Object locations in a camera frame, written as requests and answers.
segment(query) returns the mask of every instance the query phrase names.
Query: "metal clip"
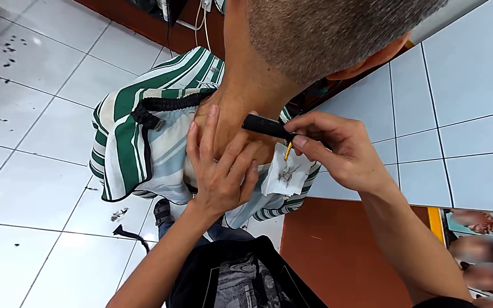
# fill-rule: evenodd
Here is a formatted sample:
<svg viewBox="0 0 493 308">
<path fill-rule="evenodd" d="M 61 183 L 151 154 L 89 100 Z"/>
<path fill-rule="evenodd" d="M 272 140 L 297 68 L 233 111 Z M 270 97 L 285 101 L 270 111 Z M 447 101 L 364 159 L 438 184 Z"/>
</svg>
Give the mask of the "metal clip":
<svg viewBox="0 0 493 308">
<path fill-rule="evenodd" d="M 166 123 L 166 120 L 159 118 L 159 121 L 157 122 L 157 124 L 155 124 L 155 127 L 153 129 L 155 129 L 156 131 L 160 131 L 163 128 L 163 126 L 165 125 L 165 123 Z"/>
</svg>

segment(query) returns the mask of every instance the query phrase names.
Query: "striped cloth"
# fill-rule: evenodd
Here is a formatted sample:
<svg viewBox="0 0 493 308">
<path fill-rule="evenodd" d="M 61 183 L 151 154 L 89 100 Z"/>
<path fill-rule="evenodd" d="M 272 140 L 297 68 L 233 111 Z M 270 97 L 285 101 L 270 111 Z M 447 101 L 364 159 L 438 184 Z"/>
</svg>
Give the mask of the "striped cloth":
<svg viewBox="0 0 493 308">
<path fill-rule="evenodd" d="M 90 169 L 104 185 L 102 199 L 116 202 L 131 193 L 143 198 L 161 195 L 185 205 L 191 198 L 188 184 L 195 174 L 186 155 L 186 134 L 198 105 L 172 111 L 151 112 L 166 123 L 160 131 L 147 130 L 136 123 L 131 112 L 144 98 L 166 98 L 173 102 L 213 92 L 223 77 L 224 62 L 203 47 L 197 47 L 162 63 L 133 83 L 110 93 L 94 110 L 96 129 Z M 283 109 L 286 122 L 290 115 Z M 262 221 L 297 210 L 310 189 L 320 164 L 313 163 L 300 195 L 284 200 L 280 194 L 261 193 L 261 184 L 270 164 L 258 168 L 259 180 L 252 199 L 226 213 L 231 228 L 239 228 L 250 216 Z"/>
</svg>

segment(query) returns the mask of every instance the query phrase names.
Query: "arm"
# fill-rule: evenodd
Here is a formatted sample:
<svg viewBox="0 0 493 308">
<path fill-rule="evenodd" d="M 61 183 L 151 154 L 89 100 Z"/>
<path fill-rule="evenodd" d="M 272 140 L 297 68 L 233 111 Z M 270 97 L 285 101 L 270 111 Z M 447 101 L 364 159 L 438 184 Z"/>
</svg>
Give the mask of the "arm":
<svg viewBox="0 0 493 308">
<path fill-rule="evenodd" d="M 187 152 L 199 193 L 188 202 L 180 218 L 134 269 L 106 308 L 161 307 L 203 233 L 223 213 L 250 200 L 258 182 L 258 164 L 252 158 L 261 144 L 250 143 L 245 147 L 248 134 L 241 130 L 226 147 L 220 161 L 215 163 L 213 144 L 218 117 L 219 109 L 213 109 L 205 123 L 199 147 L 196 123 L 192 122 L 189 127 Z"/>
<path fill-rule="evenodd" d="M 318 140 L 294 138 L 294 149 L 321 162 L 342 186 L 356 190 L 363 201 L 378 247 L 409 290 L 414 304 L 432 297 L 471 302 L 454 258 L 410 209 L 383 166 L 362 122 L 311 112 L 285 125 Z"/>
</svg>

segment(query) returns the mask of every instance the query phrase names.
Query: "ear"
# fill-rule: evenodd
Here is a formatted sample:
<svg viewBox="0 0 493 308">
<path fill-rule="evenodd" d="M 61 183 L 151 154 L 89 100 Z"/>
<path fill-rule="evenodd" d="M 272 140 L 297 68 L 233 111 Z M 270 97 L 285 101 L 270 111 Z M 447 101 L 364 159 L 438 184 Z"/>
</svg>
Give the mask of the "ear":
<svg viewBox="0 0 493 308">
<path fill-rule="evenodd" d="M 395 39 L 389 45 L 385 46 L 379 52 L 371 55 L 367 59 L 350 66 L 344 70 L 336 72 L 334 74 L 330 74 L 326 76 L 328 80 L 344 80 L 355 77 L 356 75 L 368 70 L 369 68 L 373 68 L 374 66 L 383 64 L 389 61 L 401 48 L 406 44 L 408 38 L 410 37 L 410 31 Z"/>
</svg>

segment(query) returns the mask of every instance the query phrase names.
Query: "hand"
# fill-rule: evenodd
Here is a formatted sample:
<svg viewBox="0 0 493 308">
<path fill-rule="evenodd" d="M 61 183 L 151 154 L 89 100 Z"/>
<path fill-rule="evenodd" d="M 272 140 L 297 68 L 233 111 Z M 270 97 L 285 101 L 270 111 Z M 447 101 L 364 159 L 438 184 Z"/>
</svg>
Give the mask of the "hand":
<svg viewBox="0 0 493 308">
<path fill-rule="evenodd" d="M 199 146 L 199 127 L 195 121 L 191 122 L 187 134 L 187 154 L 195 170 L 199 190 L 188 206 L 199 209 L 199 215 L 206 215 L 212 222 L 250 200 L 258 182 L 258 161 L 253 157 L 262 145 L 257 141 L 245 147 L 248 134 L 241 129 L 227 145 L 220 161 L 214 162 L 214 136 L 219 116 L 220 109 L 213 106 Z"/>
<path fill-rule="evenodd" d="M 340 185 L 361 193 L 396 187 L 362 122 L 313 111 L 293 118 L 284 128 L 301 134 L 292 141 L 296 154 L 319 161 Z M 333 151 L 316 140 L 325 141 Z"/>
</svg>

